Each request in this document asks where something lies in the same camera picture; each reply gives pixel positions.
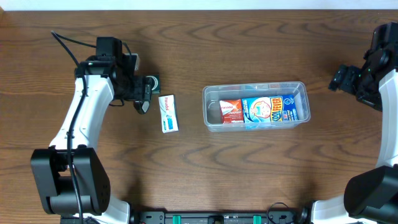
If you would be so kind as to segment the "red Panadol ActiFast box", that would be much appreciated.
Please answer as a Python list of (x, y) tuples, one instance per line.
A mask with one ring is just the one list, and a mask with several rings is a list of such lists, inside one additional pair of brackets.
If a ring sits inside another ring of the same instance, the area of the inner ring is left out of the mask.
[(223, 124), (244, 123), (241, 99), (220, 100), (220, 109)]

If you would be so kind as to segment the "dark bottle white cap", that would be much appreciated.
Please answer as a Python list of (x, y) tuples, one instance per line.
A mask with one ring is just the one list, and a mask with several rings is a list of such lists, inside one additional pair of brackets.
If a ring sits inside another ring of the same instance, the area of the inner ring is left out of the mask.
[(150, 102), (149, 101), (134, 101), (133, 105), (139, 114), (146, 114), (149, 109)]

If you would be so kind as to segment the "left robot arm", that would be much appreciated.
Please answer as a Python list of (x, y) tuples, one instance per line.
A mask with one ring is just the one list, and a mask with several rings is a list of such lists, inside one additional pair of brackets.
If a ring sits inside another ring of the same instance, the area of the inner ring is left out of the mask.
[(137, 54), (90, 56), (75, 69), (75, 93), (57, 135), (34, 150), (30, 165), (43, 209), (64, 223), (129, 223), (131, 206), (111, 193), (97, 155), (100, 130), (113, 100), (149, 109), (153, 77), (136, 76)]

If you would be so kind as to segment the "blue Kool Fever box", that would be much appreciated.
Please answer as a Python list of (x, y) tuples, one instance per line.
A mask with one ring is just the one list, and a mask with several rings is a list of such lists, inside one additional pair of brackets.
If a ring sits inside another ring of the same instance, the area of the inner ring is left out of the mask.
[(293, 95), (243, 98), (241, 103), (245, 123), (274, 123), (299, 119)]

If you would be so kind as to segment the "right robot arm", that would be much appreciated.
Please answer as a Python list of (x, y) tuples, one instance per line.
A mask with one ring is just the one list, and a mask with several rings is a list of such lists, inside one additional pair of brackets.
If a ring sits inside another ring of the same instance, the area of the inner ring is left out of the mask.
[(397, 223), (397, 23), (373, 30), (360, 67), (340, 65), (328, 86), (381, 112), (376, 165), (348, 181), (342, 195), (315, 200), (302, 223)]

